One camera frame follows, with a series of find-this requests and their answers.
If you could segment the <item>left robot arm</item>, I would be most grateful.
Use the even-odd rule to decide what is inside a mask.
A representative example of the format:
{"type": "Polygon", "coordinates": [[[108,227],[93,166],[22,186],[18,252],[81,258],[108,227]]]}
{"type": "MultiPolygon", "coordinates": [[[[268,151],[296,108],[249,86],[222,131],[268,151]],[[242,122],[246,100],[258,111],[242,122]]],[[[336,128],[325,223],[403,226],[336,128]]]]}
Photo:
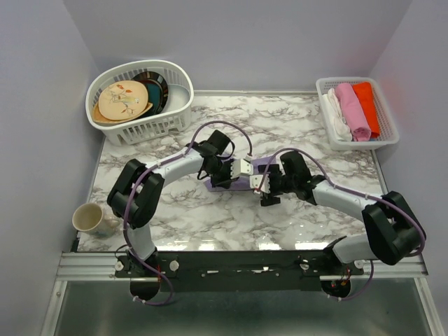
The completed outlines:
{"type": "Polygon", "coordinates": [[[142,163],[132,159],[122,169],[107,197],[113,214],[127,221],[125,241],[134,257],[131,268],[141,277],[155,268],[152,256],[156,247],[151,238],[150,220],[157,209],[162,189],[180,178],[205,173],[206,177],[230,179],[230,156],[225,149],[235,144],[216,130],[205,141],[193,141],[187,148],[158,162],[142,163]]]}

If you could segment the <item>purple t shirt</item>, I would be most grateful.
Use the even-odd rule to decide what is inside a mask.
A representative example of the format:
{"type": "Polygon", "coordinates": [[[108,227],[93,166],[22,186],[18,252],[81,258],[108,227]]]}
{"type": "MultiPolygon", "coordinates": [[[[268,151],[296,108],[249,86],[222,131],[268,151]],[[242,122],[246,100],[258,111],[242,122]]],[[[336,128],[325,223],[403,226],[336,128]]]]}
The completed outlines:
{"type": "MultiPolygon", "coordinates": [[[[268,163],[269,159],[270,159],[270,156],[261,157],[258,159],[252,159],[251,163],[252,163],[254,169],[256,171],[258,171],[258,167],[261,165],[266,165],[268,163]]],[[[220,187],[220,186],[213,187],[210,179],[206,180],[204,182],[204,185],[209,192],[250,191],[251,190],[249,179],[246,177],[239,178],[235,182],[232,182],[230,184],[229,188],[224,188],[224,187],[220,187]]]]}

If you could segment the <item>white oval dish basket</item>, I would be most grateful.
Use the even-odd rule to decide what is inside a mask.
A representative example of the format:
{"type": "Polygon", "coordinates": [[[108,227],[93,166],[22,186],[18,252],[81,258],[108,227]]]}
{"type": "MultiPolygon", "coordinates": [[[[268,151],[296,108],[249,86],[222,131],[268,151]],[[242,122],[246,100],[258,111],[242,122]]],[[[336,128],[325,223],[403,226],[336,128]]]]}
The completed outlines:
{"type": "Polygon", "coordinates": [[[191,104],[194,97],[193,84],[187,73],[177,64],[164,60],[141,60],[121,64],[99,75],[90,85],[85,99],[85,110],[91,126],[104,133],[114,145],[136,144],[157,137],[186,130],[192,121],[191,104]],[[144,71],[159,73],[169,87],[167,104],[157,115],[143,116],[118,125],[99,125],[92,120],[92,112],[103,89],[118,81],[133,81],[144,71]]]}

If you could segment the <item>white rectangular tray basket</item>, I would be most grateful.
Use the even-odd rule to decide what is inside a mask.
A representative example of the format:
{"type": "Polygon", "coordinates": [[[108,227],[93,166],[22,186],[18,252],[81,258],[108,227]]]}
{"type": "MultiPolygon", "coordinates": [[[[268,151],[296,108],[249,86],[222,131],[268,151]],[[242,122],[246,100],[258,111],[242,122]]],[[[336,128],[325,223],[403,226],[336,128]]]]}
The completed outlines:
{"type": "Polygon", "coordinates": [[[398,143],[391,112],[379,85],[371,78],[320,78],[316,89],[333,150],[375,150],[398,143]]]}

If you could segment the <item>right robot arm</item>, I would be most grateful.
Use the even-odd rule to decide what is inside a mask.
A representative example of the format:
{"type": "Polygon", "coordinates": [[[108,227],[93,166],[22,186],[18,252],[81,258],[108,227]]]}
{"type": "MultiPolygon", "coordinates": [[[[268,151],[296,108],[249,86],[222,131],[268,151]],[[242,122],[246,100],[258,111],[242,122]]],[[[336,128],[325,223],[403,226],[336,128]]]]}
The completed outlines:
{"type": "Polygon", "coordinates": [[[398,192],[374,195],[338,185],[325,171],[313,175],[305,162],[309,154],[285,148],[258,168],[260,203],[268,207],[280,202],[282,194],[329,207],[362,221],[365,233],[343,237],[326,246],[322,266],[338,274],[356,260],[379,260],[395,265],[403,258],[420,254],[426,234],[405,198],[398,192]]]}

